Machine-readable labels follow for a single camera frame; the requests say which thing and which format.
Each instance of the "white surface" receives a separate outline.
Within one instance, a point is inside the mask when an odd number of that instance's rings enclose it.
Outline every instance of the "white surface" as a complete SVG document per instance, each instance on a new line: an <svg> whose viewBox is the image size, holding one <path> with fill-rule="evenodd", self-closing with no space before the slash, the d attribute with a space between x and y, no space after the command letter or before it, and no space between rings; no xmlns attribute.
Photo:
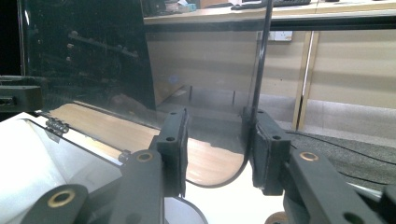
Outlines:
<svg viewBox="0 0 396 224"><path fill-rule="evenodd" d="M273 213L284 211L283 196L264 196L253 187L250 164L222 188L202 189L187 183L186 200L204 213L209 224L263 224Z"/></svg>

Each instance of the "wooden panel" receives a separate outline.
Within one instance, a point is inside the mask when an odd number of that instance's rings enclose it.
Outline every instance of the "wooden panel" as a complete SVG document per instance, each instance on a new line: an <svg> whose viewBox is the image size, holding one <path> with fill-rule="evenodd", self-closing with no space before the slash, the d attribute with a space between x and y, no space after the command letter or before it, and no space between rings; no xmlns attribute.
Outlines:
<svg viewBox="0 0 396 224"><path fill-rule="evenodd" d="M315 14L318 0L312 0L308 6L300 7L276 7L273 10L273 17L286 15ZM163 17L145 18L145 24L166 24L183 22L217 22L217 21L242 21L257 20L263 18L265 8L230 10L229 7L199 9L189 13L176 14Z"/></svg>
<svg viewBox="0 0 396 224"><path fill-rule="evenodd" d="M396 108L396 30L321 32L310 99Z"/></svg>
<svg viewBox="0 0 396 224"><path fill-rule="evenodd" d="M220 3L227 3L228 0L201 0L201 8L205 8L207 6L220 4Z"/></svg>
<svg viewBox="0 0 396 224"><path fill-rule="evenodd" d="M262 78L262 93L296 97L304 37L304 31L293 32L291 42L268 43Z"/></svg>
<svg viewBox="0 0 396 224"><path fill-rule="evenodd" d="M116 149L93 141L92 138L118 149L135 152L149 148L152 137L159 133L158 130L117 119L81 105L63 105L50 113L91 137L85 141L80 137L79 142L94 144L115 159L120 154L115 152ZM204 186L218 185L230 180L238 173L244 160L242 154L212 147L192 138L188 141L188 154L187 179Z"/></svg>
<svg viewBox="0 0 396 224"><path fill-rule="evenodd" d="M248 92L256 59L256 32L147 34L154 85Z"/></svg>
<svg viewBox="0 0 396 224"><path fill-rule="evenodd" d="M340 0L339 2L319 1L317 13L354 12L396 9L395 0Z"/></svg>

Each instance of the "plywood board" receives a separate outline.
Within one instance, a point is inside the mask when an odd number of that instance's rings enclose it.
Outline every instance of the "plywood board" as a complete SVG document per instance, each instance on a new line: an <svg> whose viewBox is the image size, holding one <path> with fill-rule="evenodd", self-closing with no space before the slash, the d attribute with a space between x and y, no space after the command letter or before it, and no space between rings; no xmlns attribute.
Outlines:
<svg viewBox="0 0 396 224"><path fill-rule="evenodd" d="M159 133L159 130L117 119L81 105L63 105L50 113L93 139L132 152L149 148L152 137ZM87 141L101 148L107 155L117 158L120 154L91 138ZM238 173L244 160L242 154L212 147L192 138L188 141L188 154L187 179L203 186L220 185L229 181Z"/></svg>

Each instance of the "metal bracket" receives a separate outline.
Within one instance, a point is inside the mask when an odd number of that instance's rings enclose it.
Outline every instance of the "metal bracket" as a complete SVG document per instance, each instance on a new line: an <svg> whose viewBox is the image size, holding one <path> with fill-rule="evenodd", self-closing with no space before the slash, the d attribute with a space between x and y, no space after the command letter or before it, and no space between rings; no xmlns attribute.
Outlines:
<svg viewBox="0 0 396 224"><path fill-rule="evenodd" d="M59 119L49 118L46 121L46 134L49 139L59 143L60 136L69 132L69 125L61 122Z"/></svg>

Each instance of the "bolt hole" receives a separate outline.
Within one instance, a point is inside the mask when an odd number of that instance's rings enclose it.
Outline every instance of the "bolt hole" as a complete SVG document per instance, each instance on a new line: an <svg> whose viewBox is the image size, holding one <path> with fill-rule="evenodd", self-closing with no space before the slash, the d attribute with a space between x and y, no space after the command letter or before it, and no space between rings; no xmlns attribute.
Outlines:
<svg viewBox="0 0 396 224"><path fill-rule="evenodd" d="M55 201L56 203L61 203L63 201L66 201L69 197L70 197L70 193L62 193L56 196L53 201Z"/></svg>
<svg viewBox="0 0 396 224"><path fill-rule="evenodd" d="M51 208L62 207L70 202L76 197L76 193L72 189L62 190L49 198L47 204Z"/></svg>
<svg viewBox="0 0 396 224"><path fill-rule="evenodd" d="M150 161L151 159L152 159L152 154L150 153L144 153L137 156L137 160L142 162Z"/></svg>
<svg viewBox="0 0 396 224"><path fill-rule="evenodd" d="M351 224L364 224L364 221L353 213L344 213L344 218Z"/></svg>

